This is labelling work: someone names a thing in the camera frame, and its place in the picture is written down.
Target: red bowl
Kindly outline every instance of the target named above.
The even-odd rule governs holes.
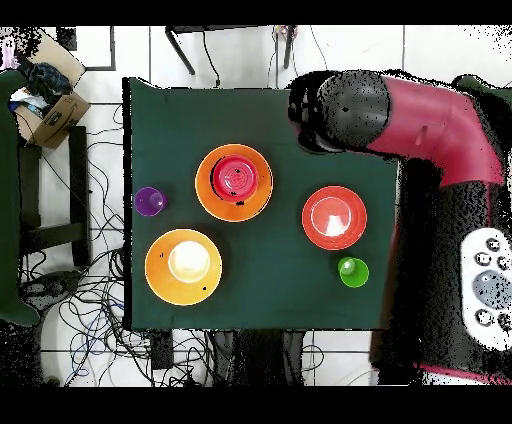
[[[228,155],[212,170],[213,190],[230,203],[249,199],[258,188],[258,171],[252,161],[242,155]]]
[[[302,210],[304,232],[314,244],[326,250],[352,246],[363,235],[366,220],[361,198],[340,186],[316,191]]]

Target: white tile floor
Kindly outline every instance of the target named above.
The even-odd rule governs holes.
[[[372,69],[385,70],[405,67],[405,70],[428,78],[450,82],[462,73],[478,74],[495,85],[504,85],[512,80],[512,47],[508,35],[500,35],[499,28],[494,27],[460,27],[460,26],[319,26],[313,27],[316,39],[330,69]],[[213,63],[221,79],[221,87],[275,87],[275,63],[268,75],[269,60],[274,51],[271,27],[259,27],[237,30],[225,30],[207,33],[207,45]],[[48,28],[51,35],[54,28]],[[109,40],[90,40],[85,42],[86,34],[94,34],[91,29],[77,30],[80,52],[76,56],[83,60],[85,66],[101,66],[87,63],[93,60],[94,52],[84,51],[97,45],[98,51]],[[98,28],[97,34],[107,34],[104,27]],[[209,88],[215,84],[215,74],[210,68],[203,49],[202,35],[184,34],[179,36],[179,43],[196,69],[196,75],[190,76],[168,42],[164,27],[115,27],[115,71],[89,71],[79,81],[76,91],[92,106],[80,122],[91,133],[88,144],[96,141],[122,143],[121,131],[106,131],[119,128],[122,113],[121,78],[124,76],[141,77],[159,87],[188,86]],[[295,67],[299,74],[312,70],[324,69],[324,62],[315,44],[309,26],[299,27],[294,45]],[[280,42],[279,51],[279,87],[283,88],[295,77],[293,62],[288,70],[283,69],[284,40]],[[56,151],[45,150],[45,156],[66,183],[69,183],[68,146],[63,143]],[[123,168],[122,147],[99,144],[89,150],[90,161],[104,171],[110,183],[107,204],[121,216],[123,215]],[[91,173],[105,186],[105,177],[95,168]],[[101,189],[91,179],[90,204],[92,214],[98,223],[92,222],[93,236],[105,223],[101,211]],[[41,203],[40,211],[43,225],[65,223],[69,219],[68,192],[57,179],[48,165],[41,161]],[[121,247],[123,237],[115,231],[105,232],[110,248]],[[99,238],[93,242],[93,256],[105,250],[105,241]],[[60,246],[47,250],[48,260],[40,266],[43,273],[72,266],[70,246]],[[40,255],[30,258],[34,264]],[[101,261],[91,270],[91,275],[102,276],[107,272],[106,260]],[[99,280],[90,277],[88,281]],[[81,311],[93,308],[77,303]],[[65,381],[72,371],[69,346],[76,331],[71,329],[59,317],[59,305],[48,314],[42,335],[43,368],[46,375],[55,375]],[[63,305],[64,319],[73,326],[80,326],[78,319],[67,305]],[[176,331],[176,343],[185,340],[188,332]],[[322,354],[315,349],[307,349],[303,355],[304,369],[321,365],[314,371],[304,371],[307,385],[368,385],[370,381],[368,350],[369,332],[309,332],[304,346],[313,343],[319,346]],[[81,342],[75,338],[73,348]],[[176,353],[178,360],[184,360],[185,352]],[[112,361],[110,353],[91,355],[85,368],[89,374],[77,377],[72,386],[94,386],[99,376]],[[145,361],[140,367],[145,368]],[[204,369],[196,367],[193,371],[198,379],[204,378]],[[155,372],[155,377],[162,378],[163,372]],[[110,368],[110,375],[105,375],[101,386],[147,386],[149,382],[138,371],[131,358],[121,358]]]

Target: orange saucer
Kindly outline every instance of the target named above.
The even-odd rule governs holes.
[[[222,200],[212,188],[212,170],[219,160],[228,155],[245,156],[254,164],[258,174],[255,193],[237,204]],[[227,144],[212,150],[203,159],[197,170],[195,185],[199,202],[210,215],[223,221],[241,222],[255,217],[267,205],[272,194],[272,172],[265,158],[253,148]]]
[[[208,270],[195,282],[183,282],[171,272],[170,254],[183,242],[196,242],[208,252]],[[210,296],[219,285],[222,260],[217,247],[204,234],[178,229],[160,236],[149,248],[145,261],[146,280],[151,290],[173,305],[194,305]]]

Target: purple cup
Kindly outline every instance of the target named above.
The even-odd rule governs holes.
[[[167,206],[167,197],[156,188],[144,187],[135,194],[134,206],[142,216],[155,216]]]

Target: green cup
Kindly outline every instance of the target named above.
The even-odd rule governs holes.
[[[348,287],[361,287],[368,281],[370,271],[361,259],[342,258],[338,262],[338,272],[343,283]]]

